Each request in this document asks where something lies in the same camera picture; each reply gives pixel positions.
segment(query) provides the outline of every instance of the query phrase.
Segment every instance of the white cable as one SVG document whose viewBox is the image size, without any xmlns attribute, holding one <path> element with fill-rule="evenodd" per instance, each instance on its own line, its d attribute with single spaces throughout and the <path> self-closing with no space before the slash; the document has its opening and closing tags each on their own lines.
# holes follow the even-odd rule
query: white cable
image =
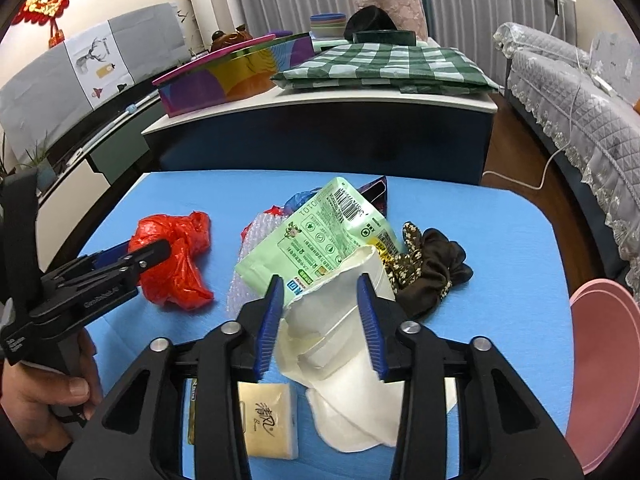
<svg viewBox="0 0 640 480">
<path fill-rule="evenodd" d="M 564 27 L 564 36 L 566 38 L 566 15 L 564 13 L 564 2 L 560 2 L 560 8 L 562 9 L 562 26 Z M 575 50 L 575 59 L 578 59 L 578 48 Z"/>
<path fill-rule="evenodd" d="M 578 58 L 578 49 L 575 49 L 575 59 L 578 62 L 578 69 L 580 70 L 580 75 L 582 75 L 582 67 L 580 66 L 580 59 Z M 582 78 L 580 78 L 579 82 L 578 82 L 578 89 L 575 91 L 575 95 L 574 95 L 574 99 L 571 101 L 571 107 L 569 108 L 569 138 L 571 139 L 571 132 L 574 129 L 574 105 L 575 105 L 575 100 L 578 98 L 578 94 L 580 93 L 580 89 L 582 88 Z M 545 179 L 546 179 L 546 170 L 548 170 L 549 165 L 551 164 L 551 161 L 554 160 L 554 157 L 562 152 L 562 150 L 565 150 L 569 147 L 569 144 L 571 143 L 571 141 L 568 141 L 562 148 L 558 148 L 553 155 L 551 155 L 549 157 L 549 160 L 546 162 L 545 164 L 545 169 L 542 171 L 542 181 L 540 181 L 540 185 L 537 187 L 532 186 L 531 184 L 527 184 L 526 182 L 521 182 L 519 180 L 515 180 L 514 178 L 511 178 L 509 176 L 504 176 L 503 174 L 500 173 L 496 173 L 495 171 L 485 171 L 482 176 L 485 175 L 495 175 L 498 176 L 500 178 L 503 178 L 504 180 L 508 180 L 509 182 L 513 182 L 514 184 L 519 184 L 520 186 L 524 186 L 527 187 L 528 189 L 532 189 L 533 191 L 540 191 L 542 189 L 542 187 L 545 185 Z"/>
<path fill-rule="evenodd" d="M 556 28 L 556 23 L 558 22 L 558 15 L 554 16 L 554 22 L 551 24 L 551 30 L 549 31 L 549 35 L 552 36 L 554 34 L 554 29 Z"/>
</svg>

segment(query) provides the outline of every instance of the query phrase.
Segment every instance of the scrunchie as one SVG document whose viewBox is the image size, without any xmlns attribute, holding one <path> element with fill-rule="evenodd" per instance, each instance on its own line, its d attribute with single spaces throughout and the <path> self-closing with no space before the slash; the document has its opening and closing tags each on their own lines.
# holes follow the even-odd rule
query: scrunchie
<svg viewBox="0 0 640 480">
<path fill-rule="evenodd" d="M 464 263 L 465 250 L 437 229 L 423 234 L 406 222 L 402 238 L 407 253 L 385 263 L 386 273 L 400 304 L 409 318 L 426 316 L 437 307 L 452 286 L 468 282 L 473 270 Z"/>
</svg>

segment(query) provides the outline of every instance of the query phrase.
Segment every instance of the wooden floor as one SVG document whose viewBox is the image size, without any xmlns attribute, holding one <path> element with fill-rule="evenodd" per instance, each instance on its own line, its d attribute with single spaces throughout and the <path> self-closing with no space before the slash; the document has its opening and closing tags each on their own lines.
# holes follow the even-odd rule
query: wooden floor
<svg viewBox="0 0 640 480">
<path fill-rule="evenodd" d="M 485 170 L 538 186 L 549 158 L 548 152 L 502 96 L 497 95 L 494 100 L 498 113 Z M 556 233 L 570 294 L 583 283 L 604 275 L 586 220 L 553 162 L 540 191 L 493 175 L 485 176 L 482 185 L 512 190 L 533 202 L 544 213 Z"/>
</svg>

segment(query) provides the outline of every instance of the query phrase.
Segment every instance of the soap packaging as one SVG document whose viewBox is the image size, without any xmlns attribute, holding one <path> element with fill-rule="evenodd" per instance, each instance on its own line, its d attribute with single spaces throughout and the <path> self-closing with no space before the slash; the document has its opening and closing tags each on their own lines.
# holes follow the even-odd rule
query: soap packaging
<svg viewBox="0 0 640 480">
<path fill-rule="evenodd" d="M 191 383 L 188 443 L 194 444 L 197 380 Z M 291 384 L 238 383 L 240 414 L 249 456 L 298 457 L 298 396 Z"/>
<path fill-rule="evenodd" d="M 240 260 L 236 272 L 260 295 L 274 274 L 281 276 L 287 305 L 366 245 L 381 257 L 403 249 L 382 213 L 338 176 Z"/>
</svg>

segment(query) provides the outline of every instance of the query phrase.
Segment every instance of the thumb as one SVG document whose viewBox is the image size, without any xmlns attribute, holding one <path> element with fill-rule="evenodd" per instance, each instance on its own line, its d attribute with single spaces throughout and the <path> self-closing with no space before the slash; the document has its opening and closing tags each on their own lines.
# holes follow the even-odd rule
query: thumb
<svg viewBox="0 0 640 480">
<path fill-rule="evenodd" d="M 77 406 L 89 399 L 89 384 L 83 378 L 20 366 L 17 387 L 28 400 L 51 406 Z"/>
</svg>

